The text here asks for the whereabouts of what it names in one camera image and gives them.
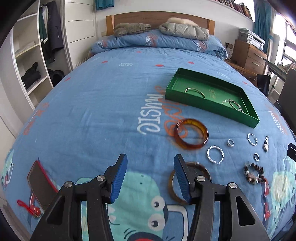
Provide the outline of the brown translucent bangle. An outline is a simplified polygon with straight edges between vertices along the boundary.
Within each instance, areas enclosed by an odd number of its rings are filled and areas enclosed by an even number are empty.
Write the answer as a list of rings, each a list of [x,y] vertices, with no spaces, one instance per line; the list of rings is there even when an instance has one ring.
[[[205,166],[199,164],[198,162],[185,162],[185,163],[188,166],[190,171],[200,171],[206,179],[211,181],[210,172],[208,171],[208,169]],[[175,177],[175,170],[173,170],[170,173],[170,177],[168,180],[168,193],[169,193],[171,199],[176,201],[178,204],[188,205],[187,201],[185,199],[181,198],[181,196],[175,192],[174,177]]]

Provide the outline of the small twisted silver bangle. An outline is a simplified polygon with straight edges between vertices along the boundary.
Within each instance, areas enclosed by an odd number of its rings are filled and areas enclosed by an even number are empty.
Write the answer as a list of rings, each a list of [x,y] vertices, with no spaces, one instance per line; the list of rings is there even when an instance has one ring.
[[[253,133],[247,134],[247,140],[252,146],[256,146],[258,144],[257,137]]]

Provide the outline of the green jewelry tray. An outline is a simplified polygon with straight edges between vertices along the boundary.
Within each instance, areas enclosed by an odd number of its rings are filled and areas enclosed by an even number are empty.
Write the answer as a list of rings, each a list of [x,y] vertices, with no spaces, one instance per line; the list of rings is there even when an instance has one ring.
[[[184,93],[188,87],[204,93]],[[178,68],[166,87],[165,99],[224,116],[255,128],[260,119],[244,90],[204,73]]]

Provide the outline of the large twisted silver bangle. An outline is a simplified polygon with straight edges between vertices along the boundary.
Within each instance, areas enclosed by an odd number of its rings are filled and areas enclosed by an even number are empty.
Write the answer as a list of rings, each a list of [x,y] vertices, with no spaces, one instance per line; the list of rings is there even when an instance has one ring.
[[[219,146],[210,146],[206,152],[208,160],[216,165],[221,165],[225,159],[225,154]]]

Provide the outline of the red-cased smartphone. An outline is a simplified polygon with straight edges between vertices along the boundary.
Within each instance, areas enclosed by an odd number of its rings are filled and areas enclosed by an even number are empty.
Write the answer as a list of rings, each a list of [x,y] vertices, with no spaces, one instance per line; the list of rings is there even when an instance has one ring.
[[[58,189],[48,177],[39,159],[34,161],[27,181],[37,202],[45,211],[58,193]]]

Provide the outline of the amber resin bangle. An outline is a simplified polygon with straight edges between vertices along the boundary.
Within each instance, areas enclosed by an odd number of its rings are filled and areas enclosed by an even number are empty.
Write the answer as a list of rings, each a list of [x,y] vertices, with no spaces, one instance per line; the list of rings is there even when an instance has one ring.
[[[193,118],[185,118],[177,122],[173,134],[175,142],[186,150],[201,149],[209,139],[206,126]]]

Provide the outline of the silver wrist watch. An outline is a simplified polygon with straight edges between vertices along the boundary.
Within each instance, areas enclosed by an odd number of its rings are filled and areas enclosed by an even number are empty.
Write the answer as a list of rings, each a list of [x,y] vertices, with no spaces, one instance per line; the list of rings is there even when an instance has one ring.
[[[263,143],[263,150],[265,152],[268,152],[269,151],[269,136],[266,136],[265,139],[264,139],[264,143]]]

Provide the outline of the thin silver bangle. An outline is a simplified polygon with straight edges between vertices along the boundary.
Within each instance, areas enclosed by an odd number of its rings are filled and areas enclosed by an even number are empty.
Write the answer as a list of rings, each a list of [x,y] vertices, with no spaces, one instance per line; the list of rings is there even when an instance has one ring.
[[[188,87],[184,90],[184,93],[189,93],[189,92],[195,92],[195,93],[198,93],[199,95],[201,95],[201,97],[205,98],[205,95],[203,92],[201,92],[200,90],[196,89],[196,88],[191,88],[191,87]]]

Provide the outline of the blue patterned bed cover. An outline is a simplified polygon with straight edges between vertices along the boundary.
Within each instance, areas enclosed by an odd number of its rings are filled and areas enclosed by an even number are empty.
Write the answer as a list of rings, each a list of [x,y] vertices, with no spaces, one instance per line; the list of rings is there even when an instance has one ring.
[[[89,60],[68,74],[26,121],[6,158],[1,178],[19,221],[32,233],[39,219],[17,200],[28,201],[27,174],[37,159],[56,188],[83,183],[103,172],[119,154],[128,166],[119,198],[108,208],[115,240],[183,240],[193,209],[171,199],[167,183],[173,158],[197,161],[219,184],[235,182],[270,238],[279,240],[295,214],[295,162],[287,156],[295,136],[267,97],[224,58],[211,36],[194,41],[158,30],[96,42]],[[224,116],[165,99],[178,68],[210,75],[241,87],[260,121],[255,128]],[[196,150],[180,147],[174,127],[185,118],[202,122],[208,142]],[[252,146],[247,134],[258,140]],[[269,151],[263,143],[269,136]],[[211,163],[210,146],[225,159]]]

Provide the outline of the dark chair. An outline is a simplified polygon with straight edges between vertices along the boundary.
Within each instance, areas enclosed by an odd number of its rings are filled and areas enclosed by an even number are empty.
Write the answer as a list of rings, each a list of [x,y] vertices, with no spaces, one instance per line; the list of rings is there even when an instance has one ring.
[[[280,97],[275,102],[276,108],[295,134],[296,127],[296,71],[291,69],[283,85]]]

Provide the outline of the wooden drawer chest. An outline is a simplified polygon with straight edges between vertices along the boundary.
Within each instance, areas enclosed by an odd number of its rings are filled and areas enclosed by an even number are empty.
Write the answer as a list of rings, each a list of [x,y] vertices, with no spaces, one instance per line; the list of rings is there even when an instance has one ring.
[[[231,61],[255,74],[263,74],[267,55],[252,44],[236,39]]]

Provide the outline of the grey puffer jacket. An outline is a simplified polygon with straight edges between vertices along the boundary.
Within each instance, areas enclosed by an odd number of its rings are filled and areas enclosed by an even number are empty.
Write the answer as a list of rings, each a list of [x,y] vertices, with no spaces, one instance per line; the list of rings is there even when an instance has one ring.
[[[165,22],[159,26],[159,30],[165,35],[192,40],[208,41],[210,37],[208,29],[179,23]]]

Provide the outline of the grey-brown folded garment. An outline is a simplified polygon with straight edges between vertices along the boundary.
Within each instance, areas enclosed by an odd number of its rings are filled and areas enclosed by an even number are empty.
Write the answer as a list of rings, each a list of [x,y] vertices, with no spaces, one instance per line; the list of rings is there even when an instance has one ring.
[[[126,35],[134,35],[147,32],[151,29],[150,24],[144,23],[120,23],[113,29],[115,37],[121,37]]]

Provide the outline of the white open wardrobe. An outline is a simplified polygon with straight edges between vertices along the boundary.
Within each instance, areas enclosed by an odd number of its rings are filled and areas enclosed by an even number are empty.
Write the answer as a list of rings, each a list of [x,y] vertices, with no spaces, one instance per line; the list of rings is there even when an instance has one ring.
[[[9,58],[12,73],[2,81],[12,106],[25,113],[33,111],[44,97],[53,89],[48,70],[70,72],[65,49],[55,53],[52,63],[45,60],[40,39],[39,16],[49,1],[35,1],[17,20],[8,35]],[[22,77],[37,64],[40,77],[26,87]]]

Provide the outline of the white printer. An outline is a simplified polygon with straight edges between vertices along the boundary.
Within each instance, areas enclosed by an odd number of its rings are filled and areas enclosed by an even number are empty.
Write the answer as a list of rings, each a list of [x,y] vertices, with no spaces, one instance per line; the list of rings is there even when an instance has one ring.
[[[251,44],[257,49],[263,51],[265,40],[261,39],[257,34],[247,28],[238,29],[238,40]]]

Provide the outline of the white fluffy pillow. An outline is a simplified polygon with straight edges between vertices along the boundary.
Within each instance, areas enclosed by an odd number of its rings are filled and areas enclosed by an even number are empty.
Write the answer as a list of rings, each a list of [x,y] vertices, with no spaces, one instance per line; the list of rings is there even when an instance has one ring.
[[[182,18],[176,18],[176,17],[172,17],[172,18],[167,19],[167,22],[168,23],[175,23],[175,24],[184,24],[184,25],[189,25],[189,26],[196,26],[196,27],[199,26],[194,21],[191,21],[189,19],[182,19]]]

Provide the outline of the wooden headboard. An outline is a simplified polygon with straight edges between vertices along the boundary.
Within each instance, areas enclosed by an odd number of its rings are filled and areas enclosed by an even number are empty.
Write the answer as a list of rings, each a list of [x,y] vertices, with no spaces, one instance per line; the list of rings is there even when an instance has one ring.
[[[191,20],[200,27],[208,29],[210,35],[214,35],[215,21],[199,16],[168,11],[134,11],[106,16],[106,35],[113,35],[113,29],[119,23],[144,23],[150,24],[155,29],[172,17]]]

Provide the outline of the blue curtain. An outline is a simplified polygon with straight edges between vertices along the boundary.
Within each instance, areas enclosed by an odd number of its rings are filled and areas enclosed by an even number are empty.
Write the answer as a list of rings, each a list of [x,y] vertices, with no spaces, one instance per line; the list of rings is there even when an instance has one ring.
[[[253,32],[265,41],[263,52],[267,54],[269,41],[273,40],[274,11],[268,1],[254,1],[255,22]]]

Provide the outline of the row of books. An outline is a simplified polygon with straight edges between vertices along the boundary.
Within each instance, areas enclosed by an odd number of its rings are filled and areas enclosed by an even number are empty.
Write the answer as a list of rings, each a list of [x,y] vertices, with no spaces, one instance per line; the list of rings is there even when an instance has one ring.
[[[245,15],[247,18],[253,20],[249,8],[244,3],[236,3],[236,1],[234,1],[234,0],[214,0],[214,1],[221,3],[225,6],[228,6],[232,9],[238,11],[239,13]]]

